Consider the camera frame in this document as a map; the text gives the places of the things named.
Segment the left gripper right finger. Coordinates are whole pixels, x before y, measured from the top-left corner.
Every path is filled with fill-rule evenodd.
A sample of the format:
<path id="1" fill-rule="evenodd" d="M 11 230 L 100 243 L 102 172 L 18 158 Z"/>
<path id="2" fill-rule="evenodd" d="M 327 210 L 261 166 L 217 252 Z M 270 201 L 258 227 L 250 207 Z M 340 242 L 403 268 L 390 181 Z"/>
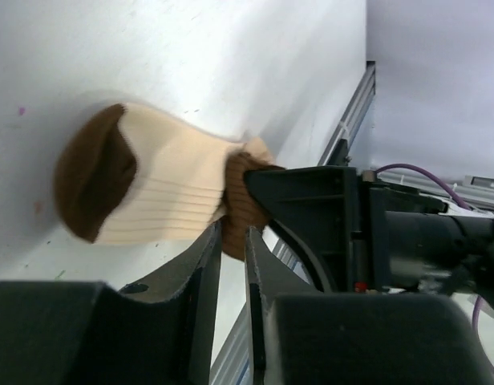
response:
<path id="1" fill-rule="evenodd" d="M 255 384 L 492 384 L 464 312 L 425 294 L 324 294 L 245 241 Z"/>

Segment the cream brown striped sock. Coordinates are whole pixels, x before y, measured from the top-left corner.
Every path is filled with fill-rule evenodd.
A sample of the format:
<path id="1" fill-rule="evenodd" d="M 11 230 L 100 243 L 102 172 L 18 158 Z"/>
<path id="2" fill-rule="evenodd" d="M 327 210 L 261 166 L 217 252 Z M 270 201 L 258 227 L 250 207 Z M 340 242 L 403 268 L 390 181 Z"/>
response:
<path id="1" fill-rule="evenodd" d="M 166 112 L 116 103 L 97 112 L 55 166 L 55 207 L 93 244 L 196 240 L 215 221 L 222 250 L 245 257 L 245 231 L 270 215 L 249 195 L 245 174 L 274 170 L 265 142 L 235 142 Z"/>

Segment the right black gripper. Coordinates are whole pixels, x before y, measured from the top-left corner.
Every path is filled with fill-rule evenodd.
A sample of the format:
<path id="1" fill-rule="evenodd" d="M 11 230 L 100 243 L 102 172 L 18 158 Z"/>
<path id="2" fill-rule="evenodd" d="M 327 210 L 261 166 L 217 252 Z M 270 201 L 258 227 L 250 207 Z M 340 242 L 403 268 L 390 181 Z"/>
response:
<path id="1" fill-rule="evenodd" d="M 465 282 L 449 279 L 468 255 L 467 227 L 429 213 L 428 198 L 391 188 L 373 172 L 339 166 L 249 171 L 245 183 L 322 292 L 418 292 L 435 279 L 433 290 L 450 295 Z"/>

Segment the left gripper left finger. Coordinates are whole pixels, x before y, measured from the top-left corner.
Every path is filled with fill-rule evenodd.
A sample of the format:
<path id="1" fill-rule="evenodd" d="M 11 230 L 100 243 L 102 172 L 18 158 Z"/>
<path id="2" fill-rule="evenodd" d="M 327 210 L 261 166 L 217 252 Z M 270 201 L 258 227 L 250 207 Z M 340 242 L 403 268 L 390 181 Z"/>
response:
<path id="1" fill-rule="evenodd" d="M 206 384 L 221 226 L 120 290 L 0 281 L 0 384 Z"/>

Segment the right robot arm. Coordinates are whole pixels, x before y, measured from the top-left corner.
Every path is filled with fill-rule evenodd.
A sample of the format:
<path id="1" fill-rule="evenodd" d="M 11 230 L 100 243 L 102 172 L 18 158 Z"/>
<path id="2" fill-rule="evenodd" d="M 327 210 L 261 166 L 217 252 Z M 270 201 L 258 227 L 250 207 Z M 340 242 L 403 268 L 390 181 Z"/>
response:
<path id="1" fill-rule="evenodd" d="M 250 171 L 250 196 L 323 292 L 473 292 L 494 309 L 494 218 L 448 215 L 373 172 Z"/>

